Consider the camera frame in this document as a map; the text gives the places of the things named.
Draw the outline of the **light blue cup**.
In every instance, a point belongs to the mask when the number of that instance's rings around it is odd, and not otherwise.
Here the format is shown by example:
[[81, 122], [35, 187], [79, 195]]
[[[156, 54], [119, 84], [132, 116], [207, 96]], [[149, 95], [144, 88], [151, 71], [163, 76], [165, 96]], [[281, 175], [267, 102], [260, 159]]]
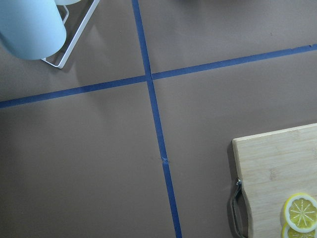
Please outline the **light blue cup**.
[[58, 52], [66, 29], [53, 0], [2, 0], [0, 44], [24, 60], [40, 60]]

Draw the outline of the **upper lemon slice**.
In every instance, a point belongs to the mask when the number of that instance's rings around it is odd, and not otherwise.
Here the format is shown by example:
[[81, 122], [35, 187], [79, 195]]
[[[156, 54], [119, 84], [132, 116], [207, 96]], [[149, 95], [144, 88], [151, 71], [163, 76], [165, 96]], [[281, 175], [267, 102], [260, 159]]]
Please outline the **upper lemon slice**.
[[299, 233], [310, 233], [317, 228], [317, 200], [306, 193], [290, 196], [283, 215], [286, 224]]

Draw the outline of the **bamboo cutting board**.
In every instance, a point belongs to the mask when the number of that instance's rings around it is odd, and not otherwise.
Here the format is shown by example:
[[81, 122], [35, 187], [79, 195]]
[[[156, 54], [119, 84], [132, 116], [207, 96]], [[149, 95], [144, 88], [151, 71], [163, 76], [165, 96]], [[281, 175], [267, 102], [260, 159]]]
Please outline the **bamboo cutting board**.
[[295, 193], [317, 196], [317, 125], [308, 124], [232, 141], [250, 238], [279, 238], [283, 207]]

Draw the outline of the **lemon slice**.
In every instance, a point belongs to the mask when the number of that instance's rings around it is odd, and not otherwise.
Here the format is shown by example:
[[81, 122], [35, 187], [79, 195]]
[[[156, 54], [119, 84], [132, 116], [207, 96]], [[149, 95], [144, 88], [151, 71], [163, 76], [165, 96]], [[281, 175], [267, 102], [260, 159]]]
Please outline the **lemon slice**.
[[282, 238], [316, 238], [317, 230], [313, 230], [307, 233], [301, 233], [292, 229], [287, 223], [284, 224], [281, 231]]
[[306, 193], [290, 196], [283, 215], [286, 224], [299, 233], [310, 233], [317, 228], [317, 200]]

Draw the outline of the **lower lemon slice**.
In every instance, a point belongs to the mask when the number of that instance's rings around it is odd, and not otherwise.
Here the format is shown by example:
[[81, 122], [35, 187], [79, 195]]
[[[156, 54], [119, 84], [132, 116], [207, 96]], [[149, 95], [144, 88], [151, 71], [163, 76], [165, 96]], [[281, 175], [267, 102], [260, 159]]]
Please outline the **lower lemon slice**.
[[282, 238], [316, 238], [317, 230], [313, 230], [307, 233], [301, 233], [292, 229], [287, 223], [284, 224], [281, 231]]

